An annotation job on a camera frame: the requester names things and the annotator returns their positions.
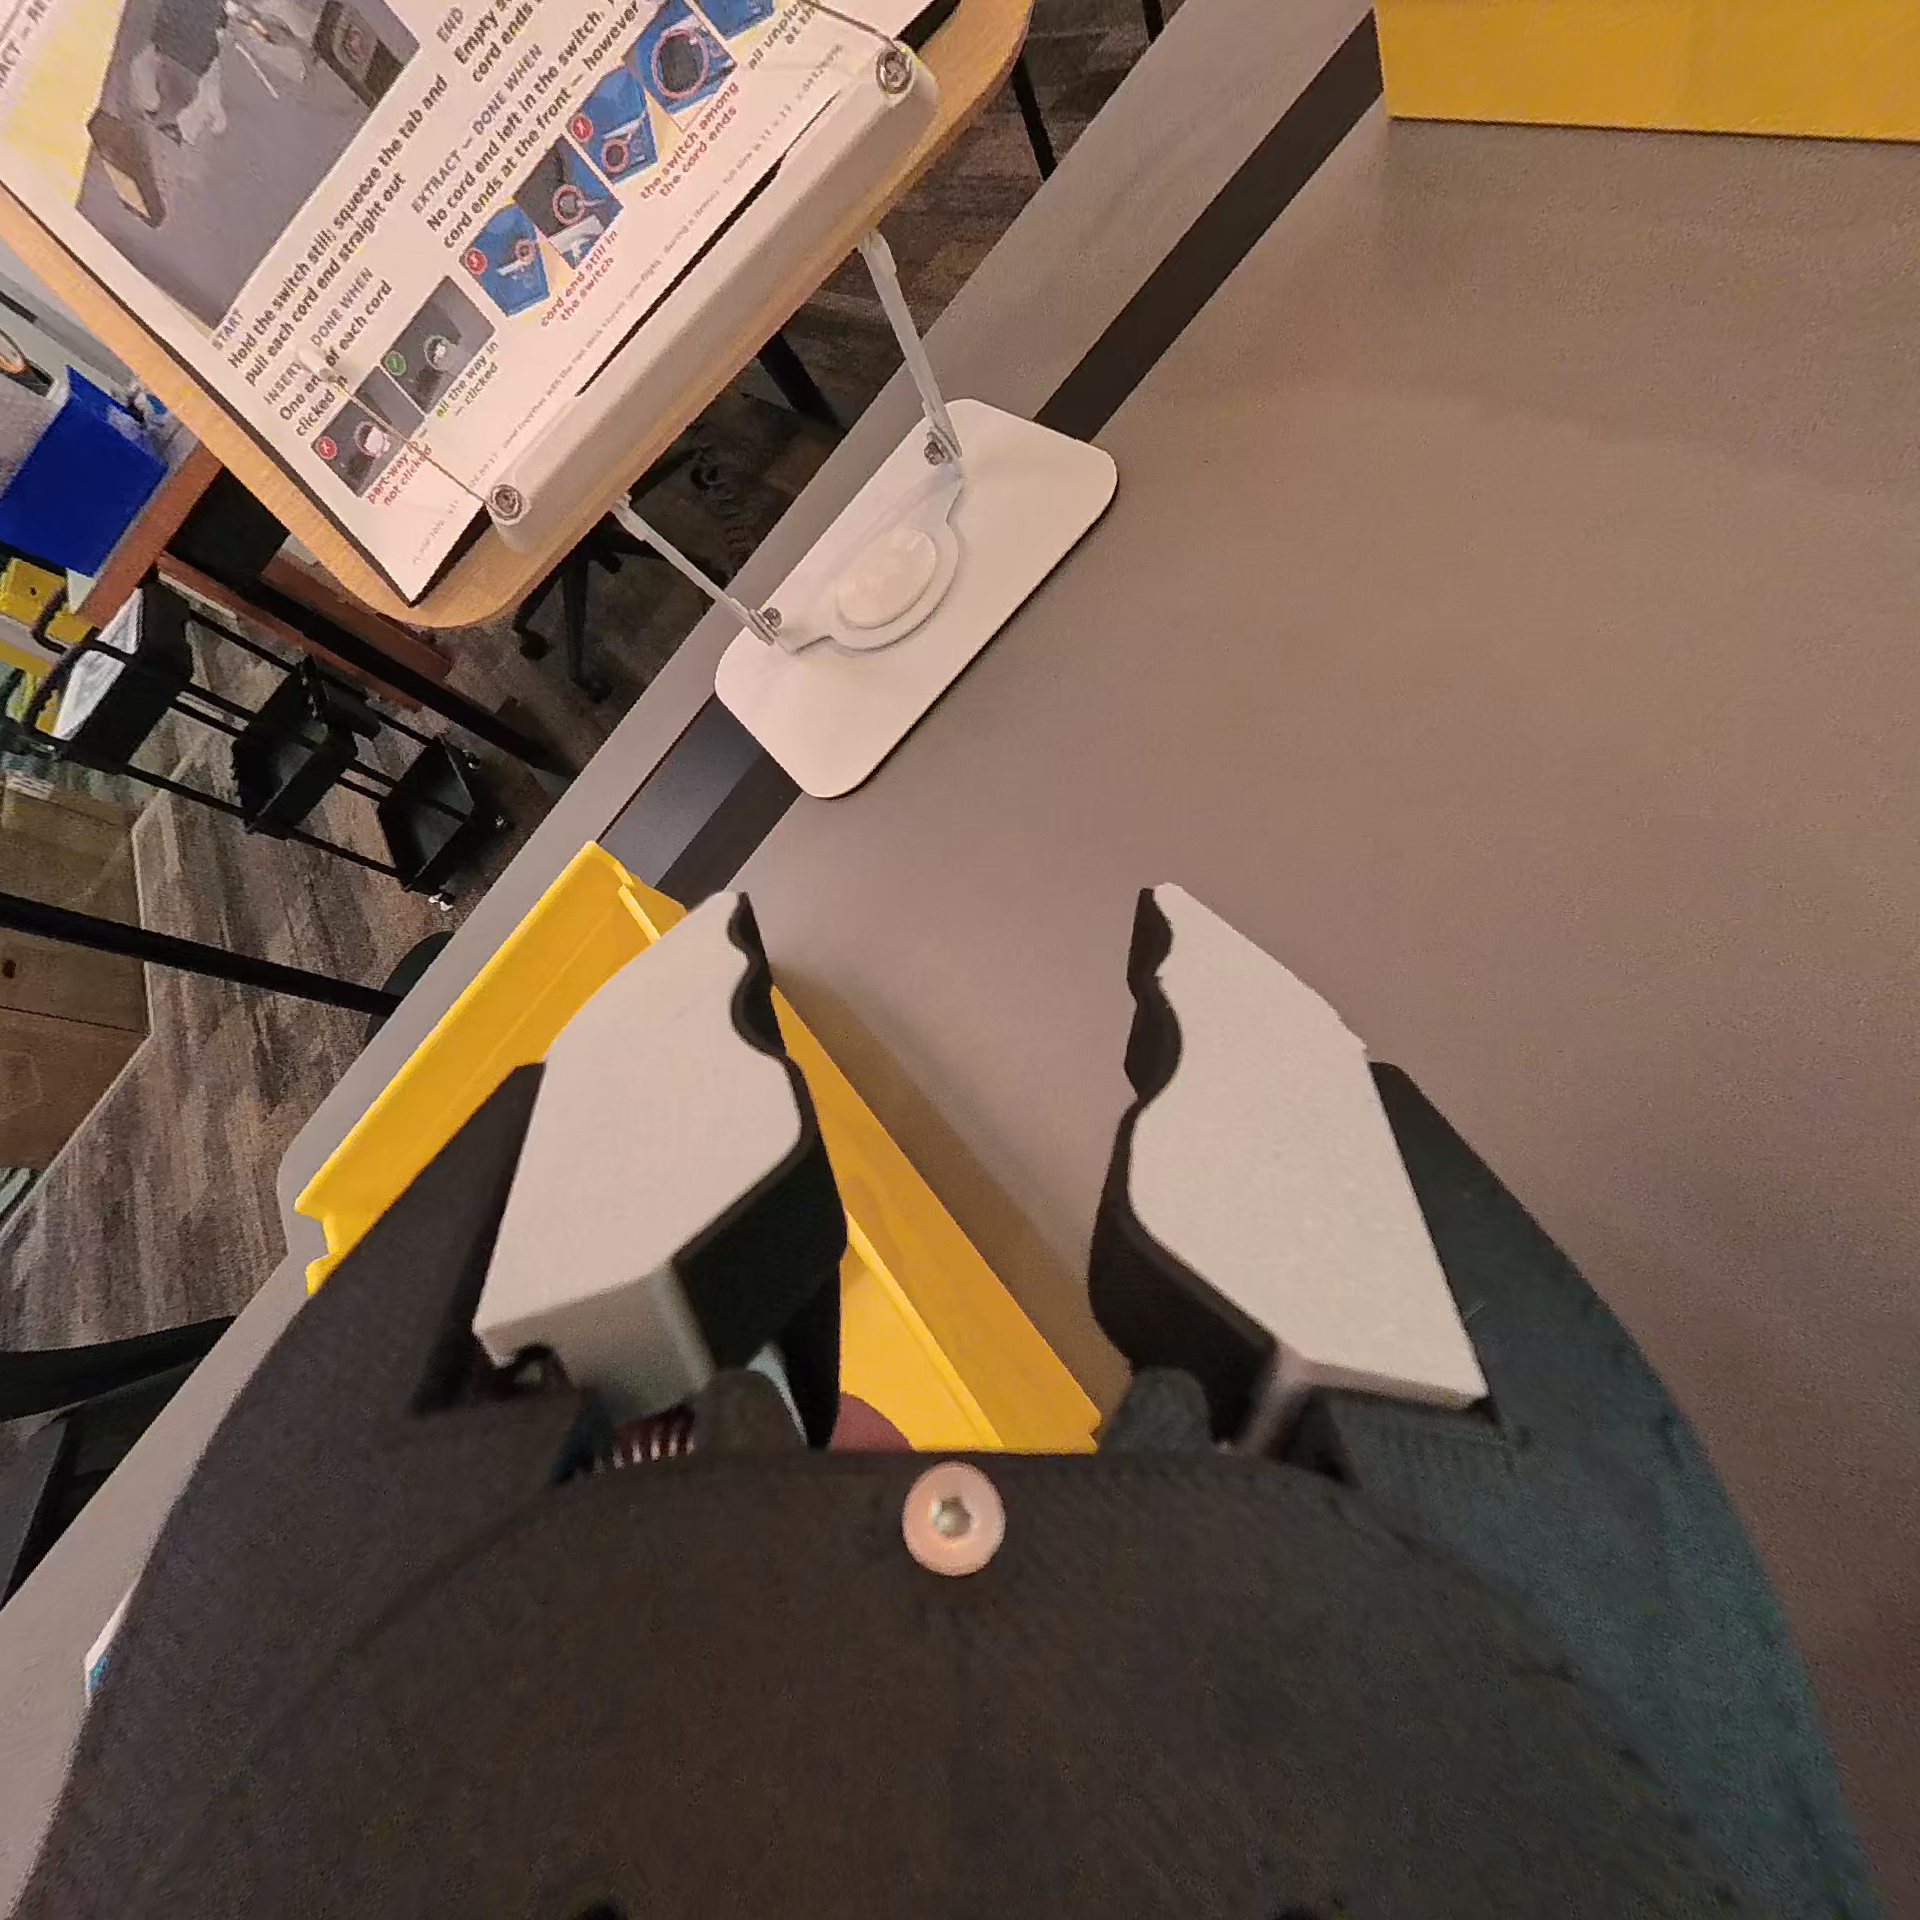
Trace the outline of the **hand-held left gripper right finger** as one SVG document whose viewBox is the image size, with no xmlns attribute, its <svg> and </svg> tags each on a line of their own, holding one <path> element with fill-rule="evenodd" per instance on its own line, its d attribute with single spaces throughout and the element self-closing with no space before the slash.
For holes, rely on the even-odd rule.
<svg viewBox="0 0 1920 1920">
<path fill-rule="evenodd" d="M 1125 980 L 1088 1290 L 1135 1381 L 1181 1375 L 1230 1452 L 1271 1450 L 1321 1393 L 1485 1405 L 1368 1046 L 1175 882 L 1139 892 Z"/>
</svg>

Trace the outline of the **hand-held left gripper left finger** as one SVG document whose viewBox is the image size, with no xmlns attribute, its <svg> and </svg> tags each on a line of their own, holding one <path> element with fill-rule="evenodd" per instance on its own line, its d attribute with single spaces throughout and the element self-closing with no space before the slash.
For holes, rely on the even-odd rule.
<svg viewBox="0 0 1920 1920">
<path fill-rule="evenodd" d="M 845 1205 L 747 894 L 717 894 L 541 1061 L 472 1330 L 646 1418 L 778 1357 L 804 1438 L 841 1403 Z"/>
</svg>

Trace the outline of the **yellow plastic bin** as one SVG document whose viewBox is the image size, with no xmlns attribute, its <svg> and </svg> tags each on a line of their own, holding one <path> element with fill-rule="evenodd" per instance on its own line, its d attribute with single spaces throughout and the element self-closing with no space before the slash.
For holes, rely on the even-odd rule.
<svg viewBox="0 0 1920 1920">
<path fill-rule="evenodd" d="M 295 1209 L 324 1235 L 310 1290 L 500 1081 L 683 917 L 610 850 L 579 850 L 301 1180 Z M 843 1389 L 922 1452 L 1090 1452 L 1100 1413 L 1082 1383 L 782 992 L 774 1008 L 847 1209 Z"/>
<path fill-rule="evenodd" d="M 1378 2 L 1404 120 L 1919 140 L 1915 2 Z"/>
</svg>

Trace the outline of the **black metal cart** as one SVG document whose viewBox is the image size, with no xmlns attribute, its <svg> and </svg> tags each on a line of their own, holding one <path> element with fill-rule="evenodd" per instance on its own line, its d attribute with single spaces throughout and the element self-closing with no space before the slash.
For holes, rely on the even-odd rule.
<svg viewBox="0 0 1920 1920">
<path fill-rule="evenodd" d="M 222 785 L 141 761 L 170 724 L 214 732 Z M 20 718 L 89 771 L 200 803 L 255 836 L 324 852 L 447 901 L 510 828 L 466 750 L 383 714 L 344 671 L 293 657 L 147 584 L 56 657 Z"/>
</svg>

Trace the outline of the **cardboard box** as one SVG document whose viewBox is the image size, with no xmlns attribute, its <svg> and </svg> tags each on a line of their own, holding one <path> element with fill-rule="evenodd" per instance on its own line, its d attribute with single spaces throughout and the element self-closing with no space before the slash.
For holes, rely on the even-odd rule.
<svg viewBox="0 0 1920 1920">
<path fill-rule="evenodd" d="M 137 923 L 133 811 L 7 777 L 3 892 Z M 44 1170 L 133 1053 L 151 1008 L 129 955 L 3 933 L 3 1164 Z"/>
</svg>

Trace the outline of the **white and wood document stand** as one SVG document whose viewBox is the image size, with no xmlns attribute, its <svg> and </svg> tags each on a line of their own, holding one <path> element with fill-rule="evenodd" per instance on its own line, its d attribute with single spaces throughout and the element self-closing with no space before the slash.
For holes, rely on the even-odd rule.
<svg viewBox="0 0 1920 1920">
<path fill-rule="evenodd" d="M 555 538 L 520 550 L 484 521 L 417 605 L 405 605 L 366 566 L 222 402 L 7 187 L 5 242 L 218 454 L 285 532 L 374 611 L 435 629 L 512 611 L 599 523 L 616 521 L 733 615 L 741 635 L 725 659 L 721 694 L 800 775 L 806 793 L 835 797 L 889 757 L 1116 491 L 1110 459 L 981 400 L 944 394 L 879 229 L 1013 81 L 1035 12 L 1033 4 L 930 4 L 928 31 L 910 45 L 938 100 L 916 140 L 837 211 L 790 179 L 800 158 L 782 163 L 752 211 L 780 207 L 780 233 L 796 233 L 800 246 L 786 270 L 776 270 L 776 242 L 752 244 L 749 266 L 774 274 L 743 327 L 707 337 L 711 355 L 693 382 L 676 390 L 652 430 L 616 442 L 622 463 L 595 473 L 597 491 Z M 650 527 L 638 507 L 642 475 L 849 254 L 867 264 L 889 315 L 918 392 L 918 422 L 776 586 L 725 586 Z"/>
</svg>

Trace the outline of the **wooden desk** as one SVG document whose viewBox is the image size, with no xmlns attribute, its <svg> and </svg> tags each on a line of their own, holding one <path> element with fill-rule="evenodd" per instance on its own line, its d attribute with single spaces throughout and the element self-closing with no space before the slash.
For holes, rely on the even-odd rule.
<svg viewBox="0 0 1920 1920">
<path fill-rule="evenodd" d="M 190 515 L 210 487 L 224 477 L 218 454 L 198 440 L 176 446 L 168 473 L 149 501 L 133 515 L 95 576 L 68 574 L 68 607 L 89 627 L 99 627 L 119 611 L 168 554 Z"/>
</svg>

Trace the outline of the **blue storage bin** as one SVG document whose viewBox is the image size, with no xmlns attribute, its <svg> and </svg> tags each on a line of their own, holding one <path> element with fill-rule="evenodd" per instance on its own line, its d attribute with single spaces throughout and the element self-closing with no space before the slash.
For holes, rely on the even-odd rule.
<svg viewBox="0 0 1920 1920">
<path fill-rule="evenodd" d="M 44 396 L 5 384 L 9 552 L 101 574 L 168 467 L 141 418 L 84 371 L 62 371 Z"/>
</svg>

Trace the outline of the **printed instruction sheet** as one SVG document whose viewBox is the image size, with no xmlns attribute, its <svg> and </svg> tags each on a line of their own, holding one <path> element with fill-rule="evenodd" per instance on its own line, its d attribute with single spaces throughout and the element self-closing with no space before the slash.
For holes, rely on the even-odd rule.
<svg viewBox="0 0 1920 1920">
<path fill-rule="evenodd" d="M 5 4 L 5 187 L 417 605 L 924 130 L 930 4 Z"/>
</svg>

